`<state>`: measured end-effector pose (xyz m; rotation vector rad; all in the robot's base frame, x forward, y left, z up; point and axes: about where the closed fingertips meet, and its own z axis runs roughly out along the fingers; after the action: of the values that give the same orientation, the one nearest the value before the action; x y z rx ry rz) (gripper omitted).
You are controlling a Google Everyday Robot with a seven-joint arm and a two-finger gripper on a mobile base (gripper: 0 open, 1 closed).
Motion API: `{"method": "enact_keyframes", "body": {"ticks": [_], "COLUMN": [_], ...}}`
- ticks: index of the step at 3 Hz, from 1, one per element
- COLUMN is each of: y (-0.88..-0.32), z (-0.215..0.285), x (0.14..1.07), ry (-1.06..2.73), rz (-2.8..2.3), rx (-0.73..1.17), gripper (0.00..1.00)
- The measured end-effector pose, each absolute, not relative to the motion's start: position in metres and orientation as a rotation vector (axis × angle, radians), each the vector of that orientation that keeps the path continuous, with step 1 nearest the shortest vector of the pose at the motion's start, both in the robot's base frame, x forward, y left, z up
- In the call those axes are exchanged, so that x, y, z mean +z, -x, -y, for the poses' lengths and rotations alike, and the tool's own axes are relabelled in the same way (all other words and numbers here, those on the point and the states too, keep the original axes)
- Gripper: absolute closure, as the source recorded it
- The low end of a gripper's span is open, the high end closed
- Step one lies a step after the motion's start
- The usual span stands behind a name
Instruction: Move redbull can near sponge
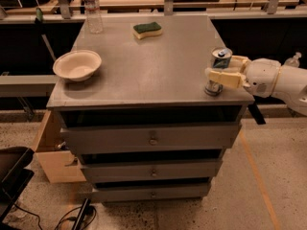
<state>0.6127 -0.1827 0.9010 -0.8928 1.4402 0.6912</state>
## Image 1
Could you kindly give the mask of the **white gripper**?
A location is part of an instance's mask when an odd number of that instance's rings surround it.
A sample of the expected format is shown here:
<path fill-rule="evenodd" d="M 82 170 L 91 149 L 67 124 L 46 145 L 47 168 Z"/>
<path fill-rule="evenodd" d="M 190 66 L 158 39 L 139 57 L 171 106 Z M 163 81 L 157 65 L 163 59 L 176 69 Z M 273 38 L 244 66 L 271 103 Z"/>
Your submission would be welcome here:
<path fill-rule="evenodd" d="M 258 58 L 251 61 L 248 57 L 233 56 L 229 62 L 231 70 L 208 68 L 205 75 L 210 81 L 230 88 L 240 88 L 246 82 L 244 88 L 249 94 L 267 98 L 272 94 L 280 67 L 277 60 Z"/>

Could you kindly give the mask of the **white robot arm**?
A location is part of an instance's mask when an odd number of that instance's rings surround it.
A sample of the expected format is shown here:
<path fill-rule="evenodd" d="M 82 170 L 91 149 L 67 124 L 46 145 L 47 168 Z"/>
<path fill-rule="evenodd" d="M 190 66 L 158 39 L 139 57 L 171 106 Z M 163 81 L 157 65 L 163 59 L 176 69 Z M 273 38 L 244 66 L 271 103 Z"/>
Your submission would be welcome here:
<path fill-rule="evenodd" d="M 209 67 L 205 75 L 225 87 L 243 87 L 253 96 L 277 98 L 291 110 L 307 115 L 306 69 L 267 58 L 234 56 L 227 68 Z"/>

